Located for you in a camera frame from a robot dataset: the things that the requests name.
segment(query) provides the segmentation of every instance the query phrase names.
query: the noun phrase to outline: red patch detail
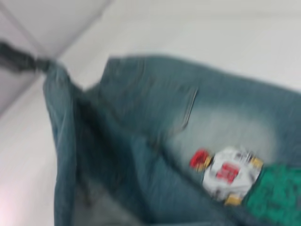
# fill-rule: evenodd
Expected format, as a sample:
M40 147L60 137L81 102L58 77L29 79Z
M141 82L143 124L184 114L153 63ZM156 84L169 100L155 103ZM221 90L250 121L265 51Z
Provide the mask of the red patch detail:
M216 173L216 178L224 179L232 184L239 173L239 167L231 163L224 163L222 168Z
M199 149L190 161L190 166L195 168L198 164L204 164L209 153L206 149Z

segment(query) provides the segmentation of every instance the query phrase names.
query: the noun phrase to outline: white wall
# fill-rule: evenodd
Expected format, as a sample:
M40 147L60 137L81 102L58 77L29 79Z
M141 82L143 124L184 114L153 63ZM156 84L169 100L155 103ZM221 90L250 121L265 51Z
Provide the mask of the white wall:
M0 40L34 54L59 56L111 0L0 0ZM34 80L0 69L0 115Z

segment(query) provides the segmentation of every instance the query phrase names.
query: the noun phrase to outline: jeans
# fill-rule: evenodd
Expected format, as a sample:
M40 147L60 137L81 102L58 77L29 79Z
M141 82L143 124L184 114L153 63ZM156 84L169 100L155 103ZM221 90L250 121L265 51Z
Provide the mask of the jeans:
M57 63L45 72L55 226L76 224L77 190L93 208L99 185L146 225L272 225L214 201L189 162L241 145L265 164L301 165L300 93L163 56L109 59L86 91Z

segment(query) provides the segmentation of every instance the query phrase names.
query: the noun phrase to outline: back pocket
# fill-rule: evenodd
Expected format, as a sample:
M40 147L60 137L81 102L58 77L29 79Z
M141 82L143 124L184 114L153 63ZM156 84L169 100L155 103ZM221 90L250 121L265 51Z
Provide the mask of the back pocket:
M158 140L185 128L196 93L195 87L142 77L109 102L124 127Z

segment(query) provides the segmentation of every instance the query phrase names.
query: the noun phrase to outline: green cloth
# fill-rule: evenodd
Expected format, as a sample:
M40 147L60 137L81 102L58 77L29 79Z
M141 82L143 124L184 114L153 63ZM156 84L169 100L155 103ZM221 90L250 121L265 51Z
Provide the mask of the green cloth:
M301 226L301 169L264 167L243 205L259 219L284 226Z

